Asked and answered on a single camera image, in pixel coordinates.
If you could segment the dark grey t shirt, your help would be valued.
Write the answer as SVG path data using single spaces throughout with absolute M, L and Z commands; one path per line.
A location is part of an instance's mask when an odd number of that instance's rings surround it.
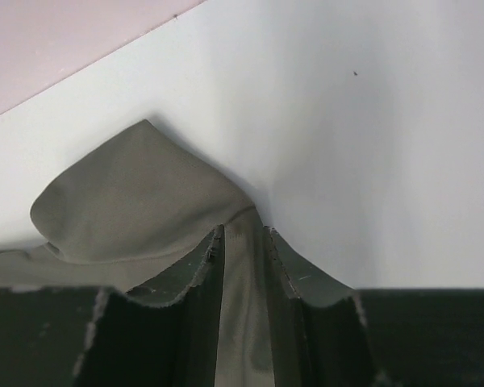
M 112 285 L 125 292 L 224 226 L 215 384 L 273 385 L 257 209 L 235 183 L 150 122 L 125 129 L 66 169 L 30 216 L 45 243 L 1 251 L 0 285 Z

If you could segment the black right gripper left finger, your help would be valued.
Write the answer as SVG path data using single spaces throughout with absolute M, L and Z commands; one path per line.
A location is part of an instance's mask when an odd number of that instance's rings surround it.
M 0 386 L 212 386 L 224 266 L 216 227 L 126 293 L 0 287 Z

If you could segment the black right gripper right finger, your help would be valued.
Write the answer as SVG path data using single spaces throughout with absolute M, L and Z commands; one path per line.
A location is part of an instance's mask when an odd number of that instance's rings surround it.
M 352 289 L 265 229 L 278 386 L 484 386 L 484 289 Z

